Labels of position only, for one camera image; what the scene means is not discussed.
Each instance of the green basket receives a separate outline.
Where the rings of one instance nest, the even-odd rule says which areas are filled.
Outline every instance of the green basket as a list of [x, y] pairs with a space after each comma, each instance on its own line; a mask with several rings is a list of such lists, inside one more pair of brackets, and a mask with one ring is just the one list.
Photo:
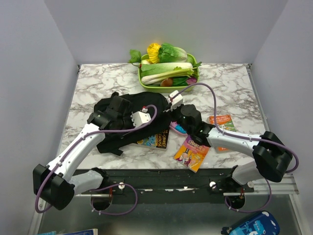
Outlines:
[[[188, 54], [188, 55], [192, 57], [192, 59], [193, 59], [193, 63], [192, 63], [192, 64], [195, 65], [195, 64], [197, 63], [195, 57], [194, 57], [193, 55], [191, 55], [191, 54]], [[143, 55], [143, 56], [141, 57], [141, 60], [147, 60], [147, 59], [149, 59], [148, 54], [145, 54], [145, 55]], [[198, 75], [198, 77], [197, 77], [197, 82], [199, 82], [199, 68], [195, 69], [195, 74]], [[141, 79], [140, 79], [140, 77], [141, 77], [140, 75], [141, 75], [141, 74], [140, 74], [140, 69], [138, 69], [139, 83], [141, 84], [141, 86], [142, 86], [145, 90], [147, 90], [147, 91], [149, 91], [149, 92], [172, 93], [173, 91], [176, 91], [176, 90], [181, 91], [182, 89], [184, 89], [184, 88], [186, 87], [186, 86], [181, 86], [181, 87], [150, 87], [150, 86], [146, 86], [146, 85], [143, 85], [143, 84], [142, 84]], [[191, 88], [189, 88], [189, 89], [187, 89], [187, 90], [185, 90], [185, 92], [189, 92], [189, 91], [191, 91], [193, 88], [194, 88], [194, 86], [191, 87]]]

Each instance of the marble table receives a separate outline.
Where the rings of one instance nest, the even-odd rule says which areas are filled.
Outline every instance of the marble table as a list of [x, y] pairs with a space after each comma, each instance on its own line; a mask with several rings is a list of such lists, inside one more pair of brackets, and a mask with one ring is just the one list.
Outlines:
[[[265, 131], [258, 102], [252, 85], [242, 64], [203, 64], [200, 67], [200, 80], [210, 85], [217, 96], [218, 115], [230, 114], [239, 132], [261, 134]], [[93, 112], [93, 106], [102, 98], [111, 96], [113, 91], [120, 94], [135, 94], [144, 89], [138, 82], [137, 68], [131, 64], [82, 65], [67, 118], [60, 151], [63, 151]], [[213, 98], [209, 89], [196, 86], [193, 91], [184, 93], [185, 104], [194, 104], [201, 112], [202, 119], [213, 115]], [[184, 142], [185, 137], [170, 131], [168, 149], [152, 150], [136, 146], [124, 146], [124, 153], [117, 156], [111, 153], [100, 154], [94, 148], [78, 167], [90, 169], [165, 169], [184, 168], [173, 156]], [[253, 159], [238, 152], [219, 153], [211, 148], [201, 168], [225, 168], [243, 165]]]

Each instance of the gray wall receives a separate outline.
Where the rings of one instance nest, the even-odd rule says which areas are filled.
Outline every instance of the gray wall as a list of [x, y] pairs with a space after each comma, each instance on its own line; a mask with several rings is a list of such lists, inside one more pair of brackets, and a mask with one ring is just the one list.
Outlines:
[[0, 234], [27, 234], [32, 170], [55, 157], [77, 65], [45, 3], [1, 1]]
[[252, 62], [287, 0], [45, 0], [79, 63], [169, 42], [203, 62]]
[[252, 66], [273, 132], [299, 155], [295, 172], [313, 230], [313, 1], [289, 0]]

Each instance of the book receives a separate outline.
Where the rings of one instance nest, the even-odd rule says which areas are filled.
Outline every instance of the book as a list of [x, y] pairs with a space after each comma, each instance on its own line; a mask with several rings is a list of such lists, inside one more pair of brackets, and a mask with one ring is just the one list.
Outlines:
[[88, 230], [83, 230], [80, 232], [73, 232], [73, 233], [59, 234], [59, 235], [98, 235], [98, 230], [97, 229], [88, 229]]
[[161, 133], [144, 138], [143, 140], [137, 141], [136, 143], [131, 143], [131, 145], [165, 151], [167, 148], [169, 131], [170, 129], [166, 129]]
[[174, 159], [187, 166], [193, 172], [197, 172], [209, 149], [207, 146], [196, 144], [188, 136], [174, 156]]
[[[216, 116], [216, 121], [217, 121], [218, 126], [222, 129], [225, 129], [227, 131], [235, 131], [235, 132], [237, 131], [230, 115]], [[214, 124], [214, 116], [210, 116], [208, 118], [208, 122], [210, 124]], [[223, 148], [223, 147], [217, 147], [216, 150], [218, 150], [218, 151], [229, 151], [228, 148]]]

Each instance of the yellow book cover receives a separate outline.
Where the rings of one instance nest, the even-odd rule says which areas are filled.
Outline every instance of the yellow book cover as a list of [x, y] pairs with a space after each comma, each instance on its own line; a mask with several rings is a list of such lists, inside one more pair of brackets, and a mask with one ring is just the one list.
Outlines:
[[[216, 121], [217, 124], [219, 125], [220, 128], [225, 129], [227, 131], [237, 131], [233, 120], [231, 119], [230, 115], [222, 115], [222, 116], [216, 116]], [[208, 118], [208, 122], [210, 124], [214, 124], [214, 116], [210, 116]], [[223, 147], [217, 147], [218, 151], [228, 151], [228, 148], [223, 148]]]
[[209, 149], [207, 146], [196, 144], [188, 136], [174, 156], [174, 159], [187, 166], [190, 170], [197, 172]]

